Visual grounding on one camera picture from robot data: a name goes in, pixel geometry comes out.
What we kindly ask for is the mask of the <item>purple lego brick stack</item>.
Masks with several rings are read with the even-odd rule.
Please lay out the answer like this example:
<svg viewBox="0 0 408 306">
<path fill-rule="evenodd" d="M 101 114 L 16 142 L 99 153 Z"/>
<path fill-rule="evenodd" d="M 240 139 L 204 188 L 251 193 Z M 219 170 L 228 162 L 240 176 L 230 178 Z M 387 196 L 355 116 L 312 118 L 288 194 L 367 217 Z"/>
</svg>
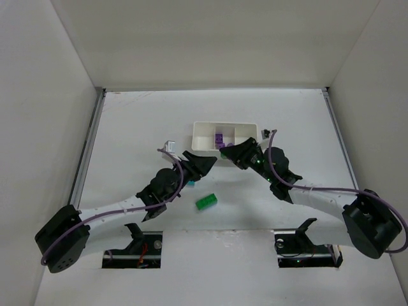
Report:
<svg viewBox="0 0 408 306">
<path fill-rule="evenodd" d="M 214 135 L 214 147 L 215 149 L 221 149 L 225 147 L 224 138 L 222 133 L 216 133 Z"/>
</svg>

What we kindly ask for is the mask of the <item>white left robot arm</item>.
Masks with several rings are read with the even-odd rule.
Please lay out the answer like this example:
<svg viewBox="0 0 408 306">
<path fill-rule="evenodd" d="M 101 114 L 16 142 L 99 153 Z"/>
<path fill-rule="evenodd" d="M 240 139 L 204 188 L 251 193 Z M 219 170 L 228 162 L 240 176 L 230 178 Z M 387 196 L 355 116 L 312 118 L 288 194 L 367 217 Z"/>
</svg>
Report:
<svg viewBox="0 0 408 306">
<path fill-rule="evenodd" d="M 89 251 L 91 243 L 100 241 L 98 235 L 134 223 L 138 212 L 144 212 L 147 221 L 156 218 L 168 203 L 181 196 L 188 182 L 208 175 L 217 161 L 215 156 L 197 156 L 187 150 L 183 158 L 164 149 L 159 152 L 171 159 L 172 166 L 160 169 L 135 195 L 93 209 L 79 210 L 73 205 L 60 208 L 34 237 L 41 265 L 50 273 L 64 271 Z"/>
</svg>

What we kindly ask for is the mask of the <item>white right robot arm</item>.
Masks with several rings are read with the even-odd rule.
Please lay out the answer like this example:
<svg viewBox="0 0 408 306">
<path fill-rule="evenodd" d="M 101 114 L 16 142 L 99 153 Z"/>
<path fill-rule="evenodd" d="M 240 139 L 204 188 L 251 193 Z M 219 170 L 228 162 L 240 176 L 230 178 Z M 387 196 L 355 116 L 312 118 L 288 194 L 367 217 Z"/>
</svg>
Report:
<svg viewBox="0 0 408 306">
<path fill-rule="evenodd" d="M 325 191 L 289 169 L 289 160 L 277 147 L 262 149 L 253 138 L 224 147 L 220 153 L 241 170 L 254 170 L 270 183 L 279 200 L 303 205 L 337 218 L 339 229 L 329 237 L 353 246 L 372 259 L 380 258 L 403 226 L 393 212 L 369 191 Z"/>
</svg>

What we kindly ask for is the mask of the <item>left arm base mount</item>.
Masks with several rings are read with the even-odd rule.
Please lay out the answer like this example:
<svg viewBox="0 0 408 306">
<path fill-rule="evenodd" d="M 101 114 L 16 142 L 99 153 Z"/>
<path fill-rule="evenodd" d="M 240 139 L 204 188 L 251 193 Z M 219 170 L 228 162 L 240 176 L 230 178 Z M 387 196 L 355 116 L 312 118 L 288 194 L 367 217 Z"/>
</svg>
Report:
<svg viewBox="0 0 408 306">
<path fill-rule="evenodd" d="M 162 231 L 142 231 L 136 223 L 126 224 L 131 240 L 119 249 L 104 252 L 102 269 L 158 269 L 163 249 Z"/>
</svg>

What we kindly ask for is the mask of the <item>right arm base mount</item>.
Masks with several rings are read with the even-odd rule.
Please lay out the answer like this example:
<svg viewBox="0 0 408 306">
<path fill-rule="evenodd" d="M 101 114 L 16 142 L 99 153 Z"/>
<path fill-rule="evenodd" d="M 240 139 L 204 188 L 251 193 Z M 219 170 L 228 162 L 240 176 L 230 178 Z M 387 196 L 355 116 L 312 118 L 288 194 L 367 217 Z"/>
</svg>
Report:
<svg viewBox="0 0 408 306">
<path fill-rule="evenodd" d="M 343 263 L 340 247 L 332 244 L 316 245 L 307 230 L 316 222 L 309 218 L 297 228 L 274 231 L 274 249 L 279 268 L 339 268 Z"/>
</svg>

